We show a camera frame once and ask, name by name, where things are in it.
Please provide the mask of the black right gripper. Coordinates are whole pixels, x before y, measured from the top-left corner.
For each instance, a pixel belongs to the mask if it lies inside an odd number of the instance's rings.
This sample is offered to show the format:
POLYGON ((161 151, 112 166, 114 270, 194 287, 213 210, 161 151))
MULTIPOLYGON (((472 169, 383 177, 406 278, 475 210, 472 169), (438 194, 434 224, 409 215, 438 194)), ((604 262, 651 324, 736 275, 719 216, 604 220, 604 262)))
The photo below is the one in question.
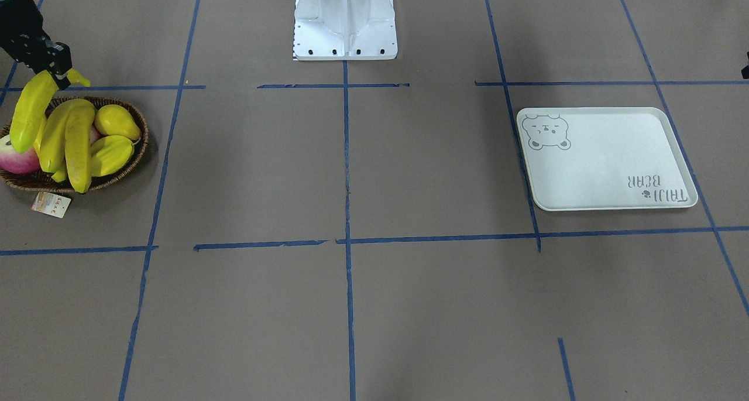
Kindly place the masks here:
POLYGON ((2 0, 1 43, 12 59, 34 73, 49 72, 60 91, 71 86, 67 75, 72 68, 70 48, 51 40, 34 0, 2 0))

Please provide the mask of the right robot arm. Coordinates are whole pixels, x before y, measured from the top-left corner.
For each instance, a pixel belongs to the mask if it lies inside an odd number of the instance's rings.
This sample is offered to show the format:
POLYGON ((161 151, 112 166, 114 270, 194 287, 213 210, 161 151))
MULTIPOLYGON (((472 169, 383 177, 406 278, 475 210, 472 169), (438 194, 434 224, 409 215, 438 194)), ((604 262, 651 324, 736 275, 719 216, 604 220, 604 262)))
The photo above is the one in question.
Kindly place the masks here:
POLYGON ((64 91, 72 69, 71 51, 64 43, 51 40, 43 29, 43 15, 35 0, 1 0, 1 46, 17 63, 34 73, 46 71, 64 91))

